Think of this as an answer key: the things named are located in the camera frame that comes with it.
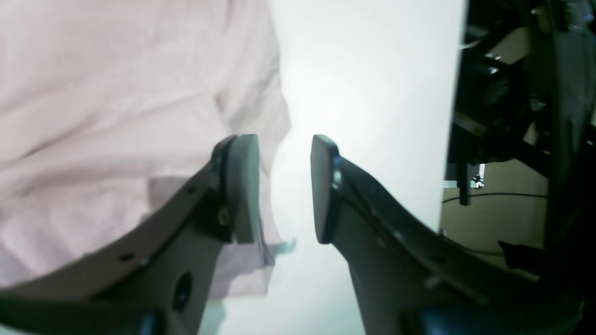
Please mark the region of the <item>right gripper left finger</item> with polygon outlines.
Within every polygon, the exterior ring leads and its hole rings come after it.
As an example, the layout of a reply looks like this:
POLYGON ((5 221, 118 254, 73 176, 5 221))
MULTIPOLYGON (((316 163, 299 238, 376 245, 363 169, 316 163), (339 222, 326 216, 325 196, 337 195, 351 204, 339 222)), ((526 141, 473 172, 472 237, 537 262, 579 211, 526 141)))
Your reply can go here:
POLYGON ((224 245, 259 235, 259 140, 233 135, 122 238, 1 292, 4 327, 30 335, 196 335, 224 245))

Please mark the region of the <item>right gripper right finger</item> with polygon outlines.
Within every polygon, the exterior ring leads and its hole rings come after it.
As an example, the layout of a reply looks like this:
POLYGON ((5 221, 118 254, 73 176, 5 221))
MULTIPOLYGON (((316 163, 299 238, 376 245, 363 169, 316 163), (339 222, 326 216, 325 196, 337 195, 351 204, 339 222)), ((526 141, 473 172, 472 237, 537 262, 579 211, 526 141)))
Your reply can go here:
POLYGON ((501 271, 432 231, 315 135, 318 241, 347 261, 367 335, 578 335, 582 299, 501 271))

